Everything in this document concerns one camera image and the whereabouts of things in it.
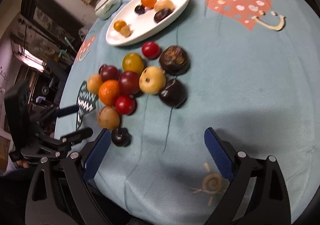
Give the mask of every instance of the blue gripper pad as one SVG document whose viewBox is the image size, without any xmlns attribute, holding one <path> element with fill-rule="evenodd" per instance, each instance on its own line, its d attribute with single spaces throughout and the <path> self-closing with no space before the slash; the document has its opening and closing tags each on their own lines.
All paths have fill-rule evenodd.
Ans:
<svg viewBox="0 0 320 225">
<path fill-rule="evenodd" d="M 99 140 L 96 142 L 83 164 L 84 173 L 82 175 L 82 179 L 86 183 L 95 177 L 98 168 L 100 167 L 100 164 L 111 144 L 111 133 L 109 130 L 106 130 L 100 137 L 97 137 L 96 139 Z"/>
<path fill-rule="evenodd" d="M 207 149 L 209 150 L 222 177 L 231 182 L 234 178 L 234 173 L 232 171 L 233 163 L 210 128 L 207 128 L 204 131 L 204 143 L 207 146 Z"/>
</svg>

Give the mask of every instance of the tablecloth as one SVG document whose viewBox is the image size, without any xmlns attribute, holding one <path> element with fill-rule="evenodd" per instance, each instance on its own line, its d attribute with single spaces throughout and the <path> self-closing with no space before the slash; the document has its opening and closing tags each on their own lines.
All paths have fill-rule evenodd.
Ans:
<svg viewBox="0 0 320 225">
<path fill-rule="evenodd" d="M 122 0 L 121 8 L 129 1 Z M 245 13 L 247 7 L 252 14 Z M 261 7 L 266 12 L 261 20 L 270 25 L 279 24 L 271 11 L 284 15 L 284 29 L 254 24 L 251 17 Z M 103 63 L 121 68 L 126 54 L 141 54 L 141 43 L 106 43 L 114 16 L 92 26 L 61 107 L 76 103 L 82 82 Z M 190 70 L 178 77 L 188 99 L 179 109 L 167 107 L 155 95 L 136 99 L 136 112 L 122 118 L 132 142 L 126 148 L 110 146 L 94 179 L 99 190 L 153 224 L 203 224 L 228 185 L 224 181 L 212 202 L 206 192 L 194 193 L 208 174 L 219 173 L 203 139 L 204 130 L 213 127 L 236 150 L 261 159 L 276 156 L 296 220 L 320 183 L 319 33 L 320 19 L 304 0 L 190 0 L 175 22 L 150 38 L 163 49 L 180 45 L 188 52 Z M 151 65 L 159 63 L 148 61 Z M 103 104 L 98 100 L 96 105 L 82 122 L 94 130 L 88 141 L 101 130 L 96 114 Z M 76 115 L 60 118 L 55 137 L 75 128 Z M 251 193 L 252 183 L 245 202 Z"/>
</svg>

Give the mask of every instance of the white plate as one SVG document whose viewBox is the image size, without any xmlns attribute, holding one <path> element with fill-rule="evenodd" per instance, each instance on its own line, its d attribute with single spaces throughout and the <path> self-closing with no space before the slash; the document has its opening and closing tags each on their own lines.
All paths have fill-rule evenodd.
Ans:
<svg viewBox="0 0 320 225">
<path fill-rule="evenodd" d="M 146 8 L 146 12 L 144 14 L 138 15 L 134 12 L 134 9 L 137 5 L 141 5 L 141 0 L 130 1 L 124 8 L 122 8 L 109 25 L 106 34 L 107 43 L 112 46 L 127 46 L 141 42 L 160 32 L 179 17 L 189 2 L 189 0 L 171 1 L 175 6 L 173 13 L 159 23 L 155 23 L 153 20 L 156 13 L 154 9 L 148 10 Z M 129 25 L 132 34 L 128 38 L 122 36 L 113 29 L 113 24 L 118 20 L 123 20 Z"/>
</svg>

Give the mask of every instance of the silver bolt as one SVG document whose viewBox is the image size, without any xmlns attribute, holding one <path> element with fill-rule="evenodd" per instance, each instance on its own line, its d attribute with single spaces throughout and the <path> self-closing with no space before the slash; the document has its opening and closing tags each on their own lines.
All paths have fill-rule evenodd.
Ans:
<svg viewBox="0 0 320 225">
<path fill-rule="evenodd" d="M 240 158 L 245 158 L 245 157 L 247 156 L 247 154 L 246 154 L 244 151 L 239 151 L 239 152 L 238 152 L 238 156 L 239 156 Z"/>
<path fill-rule="evenodd" d="M 274 156 L 269 156 L 269 160 L 270 160 L 271 162 L 275 162 L 277 159 L 276 159 L 276 157 L 274 157 Z"/>
<path fill-rule="evenodd" d="M 41 160 L 40 160 L 40 162 L 43 163 L 43 164 L 46 163 L 47 161 L 48 161 L 48 158 L 46 156 L 42 157 Z"/>
<path fill-rule="evenodd" d="M 78 152 L 73 152 L 70 154 L 71 159 L 76 159 L 76 158 L 78 158 L 78 156 L 79 156 Z"/>
</svg>

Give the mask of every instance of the tomato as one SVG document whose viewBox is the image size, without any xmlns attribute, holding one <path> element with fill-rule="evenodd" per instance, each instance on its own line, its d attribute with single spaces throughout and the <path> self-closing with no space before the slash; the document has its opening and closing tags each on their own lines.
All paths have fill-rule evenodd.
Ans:
<svg viewBox="0 0 320 225">
<path fill-rule="evenodd" d="M 113 24 L 113 28 L 117 31 L 120 32 L 120 30 L 126 26 L 127 24 L 123 20 L 118 20 Z"/>
<path fill-rule="evenodd" d="M 148 59 L 155 59 L 160 54 L 160 47 L 154 42 L 146 42 L 142 45 L 142 53 Z"/>
<path fill-rule="evenodd" d="M 119 114 L 130 115 L 134 111 L 136 102 L 134 99 L 121 95 L 116 100 L 116 110 Z"/>
<path fill-rule="evenodd" d="M 157 0 L 141 0 L 141 4 L 147 8 L 153 8 Z"/>
<path fill-rule="evenodd" d="M 128 53 L 123 58 L 122 67 L 125 71 L 133 71 L 140 76 L 144 69 L 144 63 L 139 54 Z"/>
</svg>

